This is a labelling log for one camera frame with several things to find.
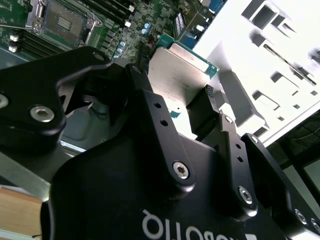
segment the cable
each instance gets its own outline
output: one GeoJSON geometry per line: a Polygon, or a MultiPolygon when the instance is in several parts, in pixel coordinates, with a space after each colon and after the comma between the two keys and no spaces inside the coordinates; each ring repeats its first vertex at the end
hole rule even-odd
{"type": "Polygon", "coordinates": [[[310,133],[310,134],[308,134],[308,135],[305,135],[305,136],[302,136],[302,137],[298,137],[298,138],[293,138],[293,139],[291,139],[291,140],[297,141],[297,140],[305,139],[305,138],[310,137],[311,135],[315,134],[315,133],[318,132],[319,130],[320,130],[320,127],[319,127],[317,130],[315,130],[314,132],[312,132],[312,133],[310,133]]]}

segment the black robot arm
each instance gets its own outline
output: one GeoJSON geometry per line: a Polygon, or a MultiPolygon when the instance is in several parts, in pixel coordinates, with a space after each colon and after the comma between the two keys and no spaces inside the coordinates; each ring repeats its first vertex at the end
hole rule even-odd
{"type": "Polygon", "coordinates": [[[0,76],[0,176],[43,200],[42,239],[320,239],[317,216],[208,87],[187,106],[190,140],[145,71],[94,48],[0,76]],[[108,105],[112,137],[68,160],[66,116],[93,102],[108,105]]]}

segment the white metal panel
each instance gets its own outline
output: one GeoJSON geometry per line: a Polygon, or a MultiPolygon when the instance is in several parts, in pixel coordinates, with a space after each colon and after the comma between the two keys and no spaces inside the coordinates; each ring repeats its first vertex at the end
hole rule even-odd
{"type": "MultiPolygon", "coordinates": [[[[260,137],[268,146],[320,108],[319,69],[317,63],[311,61],[312,55],[320,49],[320,34],[317,31],[320,2],[271,1],[280,13],[290,18],[288,23],[296,31],[290,37],[271,24],[261,30],[242,16],[250,2],[228,0],[193,50],[221,69],[232,69],[250,97],[260,91],[280,105],[276,111],[270,111],[251,99],[270,127],[260,137]],[[319,84],[312,87],[305,80],[300,80],[285,63],[266,49],[254,45],[252,38],[255,34],[266,37],[274,45],[274,50],[292,64],[312,70],[313,80],[319,84]],[[277,72],[299,87],[297,94],[292,96],[291,90],[272,81],[271,77],[277,72]]],[[[219,74],[210,83],[221,87],[219,74]]]]}

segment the black metal bracket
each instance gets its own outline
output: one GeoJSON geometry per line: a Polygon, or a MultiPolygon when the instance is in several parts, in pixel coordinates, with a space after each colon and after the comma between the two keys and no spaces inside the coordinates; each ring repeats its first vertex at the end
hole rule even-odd
{"type": "Polygon", "coordinates": [[[0,93],[8,104],[0,109],[0,146],[29,152],[54,149],[76,85],[110,65],[103,56],[95,48],[81,47],[1,70],[0,93]],[[37,106],[51,110],[39,114],[53,119],[33,119],[31,110],[37,106]]]}
{"type": "Polygon", "coordinates": [[[221,156],[224,169],[226,196],[221,200],[226,213],[245,221],[258,212],[255,189],[251,178],[246,146],[236,133],[235,123],[225,114],[220,114],[213,97],[206,88],[187,106],[193,133],[198,141],[213,147],[221,156]]]}
{"type": "Polygon", "coordinates": [[[264,145],[252,134],[245,134],[245,142],[257,198],[285,235],[319,237],[318,217],[293,186],[264,145]]]}

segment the black plastic part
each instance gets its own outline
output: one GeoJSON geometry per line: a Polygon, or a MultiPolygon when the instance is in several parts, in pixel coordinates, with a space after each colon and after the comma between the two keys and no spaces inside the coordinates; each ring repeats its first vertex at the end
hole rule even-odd
{"type": "Polygon", "coordinates": [[[163,229],[152,239],[286,240],[260,204],[256,217],[245,223],[219,214],[212,200],[226,196],[218,188],[224,179],[214,181],[220,171],[218,154],[204,144],[179,138],[197,176],[197,184],[187,196],[158,198],[154,180],[161,178],[162,172],[151,157],[153,149],[136,137],[118,136],[74,157],[55,176],[49,200],[50,239],[149,240],[143,229],[147,211],[153,215],[153,220],[147,221],[148,231],[157,234],[158,226],[163,229]]]}
{"type": "Polygon", "coordinates": [[[241,139],[250,159],[250,168],[254,187],[265,191],[266,195],[257,194],[257,198],[268,198],[264,207],[271,208],[273,219],[277,222],[284,234],[290,239],[305,234],[320,238],[319,233],[311,223],[311,219],[320,222],[309,205],[293,186],[278,163],[273,159],[264,145],[252,139],[251,134],[245,134],[241,139]],[[301,223],[296,215],[299,210],[306,219],[306,224],[301,223]]]}
{"type": "Polygon", "coordinates": [[[190,119],[192,133],[201,141],[214,129],[219,119],[219,109],[216,100],[208,96],[204,87],[192,102],[186,107],[190,119]]]}
{"type": "Polygon", "coordinates": [[[152,151],[151,161],[158,163],[159,182],[157,189],[167,192],[170,198],[181,198],[191,192],[196,184],[196,176],[191,166],[186,150],[181,143],[175,125],[171,119],[165,100],[153,92],[139,90],[136,92],[136,106],[139,106],[133,115],[132,126],[138,126],[139,134],[143,134],[141,143],[145,144],[146,151],[152,151]],[[181,179],[175,173],[175,162],[183,163],[189,172],[187,179],[181,179]]]}
{"type": "Polygon", "coordinates": [[[225,206],[227,214],[246,221],[256,215],[258,204],[246,146],[237,136],[235,123],[229,122],[227,118],[225,114],[220,114],[217,125],[201,142],[215,148],[221,157],[221,176],[224,176],[226,182],[226,187],[221,192],[227,199],[223,199],[220,204],[225,206]],[[240,187],[249,192],[252,203],[242,199],[240,187]]]}
{"type": "Polygon", "coordinates": [[[104,56],[92,47],[81,47],[1,70],[0,92],[9,104],[0,109],[0,146],[35,152],[53,149],[66,124],[58,91],[66,96],[67,106],[76,84],[88,72],[109,66],[107,57],[100,60],[95,54],[104,56]],[[33,119],[30,110],[35,106],[50,108],[54,119],[33,119]]]}

